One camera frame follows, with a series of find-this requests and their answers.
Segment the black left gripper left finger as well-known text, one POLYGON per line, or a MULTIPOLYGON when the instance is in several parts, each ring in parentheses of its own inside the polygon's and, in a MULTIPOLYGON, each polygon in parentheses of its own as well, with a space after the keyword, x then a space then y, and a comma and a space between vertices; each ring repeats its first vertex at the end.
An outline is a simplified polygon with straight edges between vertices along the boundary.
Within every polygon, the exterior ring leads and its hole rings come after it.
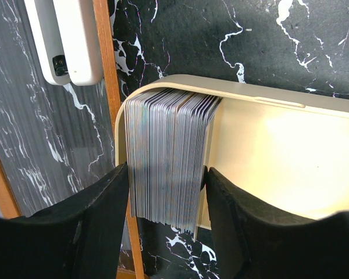
POLYGON ((0 278, 115 278, 127 164, 29 217, 0 218, 0 278))

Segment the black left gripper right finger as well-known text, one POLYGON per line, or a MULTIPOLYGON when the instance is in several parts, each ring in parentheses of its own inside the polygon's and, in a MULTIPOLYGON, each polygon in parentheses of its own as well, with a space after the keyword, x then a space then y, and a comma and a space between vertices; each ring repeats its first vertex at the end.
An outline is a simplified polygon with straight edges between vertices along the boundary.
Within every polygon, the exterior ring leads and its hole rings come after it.
POLYGON ((215 168, 205 185, 221 278, 349 278, 349 211, 320 220, 292 214, 215 168))

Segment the orange wooden shelf rack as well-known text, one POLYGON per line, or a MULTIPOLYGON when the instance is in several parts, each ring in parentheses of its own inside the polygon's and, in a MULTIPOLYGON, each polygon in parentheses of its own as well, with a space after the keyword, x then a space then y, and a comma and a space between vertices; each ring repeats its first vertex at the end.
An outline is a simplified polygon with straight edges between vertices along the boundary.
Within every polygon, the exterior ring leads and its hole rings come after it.
POLYGON ((40 76, 22 1, 0 1, 0 218, 29 217, 114 169, 103 135, 120 105, 117 75, 77 89, 40 76))

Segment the tan oval wooden tray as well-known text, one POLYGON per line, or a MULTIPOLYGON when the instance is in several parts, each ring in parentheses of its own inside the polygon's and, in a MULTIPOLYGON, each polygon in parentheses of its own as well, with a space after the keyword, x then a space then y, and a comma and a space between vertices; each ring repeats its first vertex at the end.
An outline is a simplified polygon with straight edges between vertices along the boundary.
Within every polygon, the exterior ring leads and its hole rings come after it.
MULTIPOLYGON (((266 203, 308 219, 349 211, 349 99, 167 76, 137 89, 121 105, 115 122, 117 163, 127 163, 124 103, 165 88, 221 97, 208 129, 205 167, 266 203)), ((204 190, 198 227, 211 228, 204 190)))

